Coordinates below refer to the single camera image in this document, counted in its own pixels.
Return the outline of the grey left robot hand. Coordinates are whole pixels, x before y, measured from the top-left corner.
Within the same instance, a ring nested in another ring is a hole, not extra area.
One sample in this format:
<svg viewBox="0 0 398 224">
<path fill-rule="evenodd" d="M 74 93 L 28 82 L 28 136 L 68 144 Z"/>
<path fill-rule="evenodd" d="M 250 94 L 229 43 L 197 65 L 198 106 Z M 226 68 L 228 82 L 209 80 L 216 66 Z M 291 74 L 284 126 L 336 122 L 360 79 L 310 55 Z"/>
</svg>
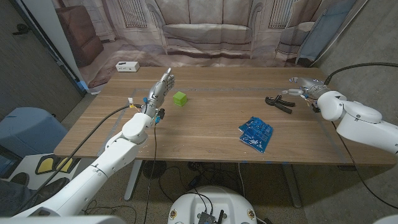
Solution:
<svg viewBox="0 0 398 224">
<path fill-rule="evenodd" d="M 149 90 L 147 101 L 141 108 L 141 113 L 153 118 L 156 114 L 156 109 L 159 109 L 167 93 L 175 85 L 175 77 L 171 74 L 172 69 L 168 68 L 162 75 L 162 78 L 156 82 Z"/>
</svg>

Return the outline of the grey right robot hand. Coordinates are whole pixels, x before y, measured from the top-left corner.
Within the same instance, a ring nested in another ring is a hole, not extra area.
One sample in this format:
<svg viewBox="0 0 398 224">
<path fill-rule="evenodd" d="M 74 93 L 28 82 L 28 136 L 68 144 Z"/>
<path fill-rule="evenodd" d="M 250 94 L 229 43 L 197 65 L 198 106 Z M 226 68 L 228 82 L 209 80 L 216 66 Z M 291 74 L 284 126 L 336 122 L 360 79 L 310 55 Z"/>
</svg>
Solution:
<svg viewBox="0 0 398 224">
<path fill-rule="evenodd" d="M 330 89 L 322 81 L 314 78 L 292 77 L 290 82 L 297 84 L 298 88 L 282 90 L 282 94 L 292 96 L 303 95 L 317 100 L 322 96 L 322 94 L 330 91 Z"/>
</svg>

